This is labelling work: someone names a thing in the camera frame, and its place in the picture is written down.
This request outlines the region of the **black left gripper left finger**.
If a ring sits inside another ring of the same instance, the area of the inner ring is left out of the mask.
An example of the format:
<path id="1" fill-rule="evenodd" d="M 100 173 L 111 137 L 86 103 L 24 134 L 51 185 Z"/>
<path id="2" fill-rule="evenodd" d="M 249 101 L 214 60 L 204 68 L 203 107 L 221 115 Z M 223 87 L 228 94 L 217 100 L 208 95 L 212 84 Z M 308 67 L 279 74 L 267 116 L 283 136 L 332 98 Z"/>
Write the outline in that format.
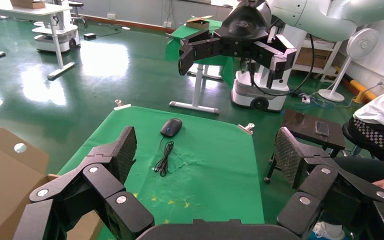
<path id="1" fill-rule="evenodd" d="M 155 219 L 125 187 L 136 150 L 135 129 L 127 126 L 116 141 L 93 147 L 76 168 L 34 189 L 13 238 L 65 240 L 95 212 L 117 240 L 137 239 Z"/>

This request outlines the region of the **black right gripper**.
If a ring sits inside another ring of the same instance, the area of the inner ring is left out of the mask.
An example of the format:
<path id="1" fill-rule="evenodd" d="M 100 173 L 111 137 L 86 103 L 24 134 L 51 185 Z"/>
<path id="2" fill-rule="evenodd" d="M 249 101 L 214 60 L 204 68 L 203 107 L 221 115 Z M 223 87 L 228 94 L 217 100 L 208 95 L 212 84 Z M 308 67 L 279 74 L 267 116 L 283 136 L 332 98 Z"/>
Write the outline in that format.
<path id="1" fill-rule="evenodd" d="M 178 72 L 186 75 L 195 61 L 222 56 L 254 59 L 268 69 L 266 88 L 292 68 L 297 49 L 281 34 L 271 42 L 268 27 L 272 13 L 265 0 L 241 0 L 212 34 L 208 29 L 183 38 L 179 48 Z"/>

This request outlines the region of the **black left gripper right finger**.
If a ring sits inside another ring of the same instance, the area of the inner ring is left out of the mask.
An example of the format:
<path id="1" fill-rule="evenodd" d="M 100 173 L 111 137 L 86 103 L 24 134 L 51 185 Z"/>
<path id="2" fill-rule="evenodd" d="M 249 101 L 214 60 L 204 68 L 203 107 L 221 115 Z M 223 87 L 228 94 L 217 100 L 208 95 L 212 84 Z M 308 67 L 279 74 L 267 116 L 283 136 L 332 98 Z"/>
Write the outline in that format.
<path id="1" fill-rule="evenodd" d="M 329 213 L 359 240 L 384 240 L 384 189 L 345 171 L 323 149 L 297 141 L 286 127 L 275 137 L 274 164 L 295 189 L 277 217 L 280 226 L 306 240 Z"/>

